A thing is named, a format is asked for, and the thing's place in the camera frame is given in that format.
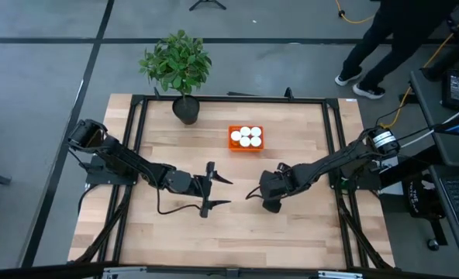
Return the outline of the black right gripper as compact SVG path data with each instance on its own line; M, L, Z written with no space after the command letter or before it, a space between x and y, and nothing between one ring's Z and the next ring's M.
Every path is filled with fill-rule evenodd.
M281 200L291 191L288 185L291 169L287 164L280 163L275 172L264 170L261 174L259 190L262 207L271 213L280 212Z

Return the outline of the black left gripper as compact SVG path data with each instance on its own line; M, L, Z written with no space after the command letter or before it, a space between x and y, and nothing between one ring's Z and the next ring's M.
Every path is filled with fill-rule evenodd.
M194 176L195 184L200 191L200 196L202 197L202 205L199 210L199 215L202 218L207 218L209 211L212 210L217 205L223 205L223 204L230 203L230 201L228 200L215 200L215 201L209 200L209 196L211 193L211 187L212 187L212 182L211 182L212 179L214 181L218 181L224 184L233 184L233 182L220 176L218 172L214 169L215 169L215 163L212 161L209 161L206 165L205 176L202 176L202 175Z

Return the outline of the orange plastic basket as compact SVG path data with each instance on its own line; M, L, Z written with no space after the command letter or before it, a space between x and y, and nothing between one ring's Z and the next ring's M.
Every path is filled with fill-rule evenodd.
M264 149L264 127L263 126L258 126L258 127L261 128L261 131L262 131L262 134L260 136L261 141L262 141L261 146L253 147L250 144L250 146L247 147L247 148L241 147L240 146L240 141L238 141L238 142L232 141L231 137L230 137L232 131L240 131L240 129L242 127L243 126L230 126L228 128L228 148L230 150L234 151L234 152L261 152Z

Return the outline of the white box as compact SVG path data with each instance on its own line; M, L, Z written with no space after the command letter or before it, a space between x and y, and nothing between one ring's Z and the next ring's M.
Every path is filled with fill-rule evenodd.
M397 157L392 157L387 160L383 160L380 163L380 166L383 167L381 173L385 172L391 167L395 167L399 164L399 160ZM395 184L392 184L388 187L382 188L381 190L378 191L379 195L398 195L398 196L403 196L403 188L402 188L402 183L397 182Z

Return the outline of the green plant in black pot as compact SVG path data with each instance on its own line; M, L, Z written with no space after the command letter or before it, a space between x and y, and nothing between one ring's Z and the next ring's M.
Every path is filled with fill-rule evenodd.
M212 67L203 39L180 29L156 42L152 50L145 49L138 64L139 73L149 82L180 94L171 106L174 115L185 125L196 123L200 101L192 93L207 82Z

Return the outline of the black bag with white print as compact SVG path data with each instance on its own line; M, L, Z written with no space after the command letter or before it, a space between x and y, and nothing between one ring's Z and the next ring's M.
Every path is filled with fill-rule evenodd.
M440 217L439 197L435 187L428 188L426 183L432 184L429 174L416 174L402 182L403 196L406 208L413 218L433 220Z

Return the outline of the grey side desk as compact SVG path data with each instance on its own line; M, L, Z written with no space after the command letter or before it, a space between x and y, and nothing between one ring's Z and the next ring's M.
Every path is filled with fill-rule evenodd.
M426 79L421 70L412 71L410 81L428 124L442 123L457 114L457 111L445 108L440 104L442 100L441 81ZM449 157L459 155L459 136L437 133L433 134L432 138L441 154L445 153Z

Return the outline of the black rolling laptop stand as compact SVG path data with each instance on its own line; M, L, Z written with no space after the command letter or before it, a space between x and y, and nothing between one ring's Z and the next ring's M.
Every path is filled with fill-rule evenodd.
M385 188L397 182L402 183L404 180L419 173L430 175L433 183L429 184L425 182L425 185L428 188L435 187L440 202L438 206L440 217L433 220L426 219L430 222L434 234L434 237L427 241L427 247L430 250L438 250L440 247L447 245L447 239L440 224L441 219L446 219L459 249L459 224L451 211L450 202L447 200L440 183L442 177L458 176L459 165L452 166L445 164L436 146L428 147L414 156L407 157L397 166L380 173L381 187Z

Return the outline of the black overhead crossbar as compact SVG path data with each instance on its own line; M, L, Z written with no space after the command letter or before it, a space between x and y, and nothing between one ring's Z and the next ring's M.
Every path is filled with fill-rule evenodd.
M459 277L405 272L397 269L352 267L346 270L274 269L242 267L134 266L116 262L66 263L62 265L20 267L0 270L0 279L85 279L111 277L127 272L144 274L204 274L229 279L243 276L296 276L308 279L459 279Z

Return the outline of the person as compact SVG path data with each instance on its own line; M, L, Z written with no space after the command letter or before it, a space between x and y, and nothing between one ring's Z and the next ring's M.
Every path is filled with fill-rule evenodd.
M458 5L459 0L381 0L370 28L344 60L335 83L345 86L359 78L362 62L391 36L390 52L353 86L356 95L382 98L384 78L406 62Z

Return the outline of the black power brick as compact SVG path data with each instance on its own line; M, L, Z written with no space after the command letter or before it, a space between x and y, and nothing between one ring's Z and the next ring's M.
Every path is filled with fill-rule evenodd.
M442 98L443 107L459 110L459 70L450 69L442 77Z

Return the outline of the black metal table frame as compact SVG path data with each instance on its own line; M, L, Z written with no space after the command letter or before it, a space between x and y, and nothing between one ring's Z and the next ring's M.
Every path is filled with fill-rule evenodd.
M107 260L122 265L343 270L360 261L357 248L343 250L336 197L327 176L281 211L264 210L247 197L263 171L285 162L312 162L354 140L362 123L353 99L205 96L198 121L182 124L171 100L113 94L99 117L109 132L131 132L129 147L147 160L192 174L213 161L233 184L215 183L211 197L230 203L201 218L193 197L156 192L145 181L132 188L124 226L113 229ZM230 126L263 126L261 152L228 148Z

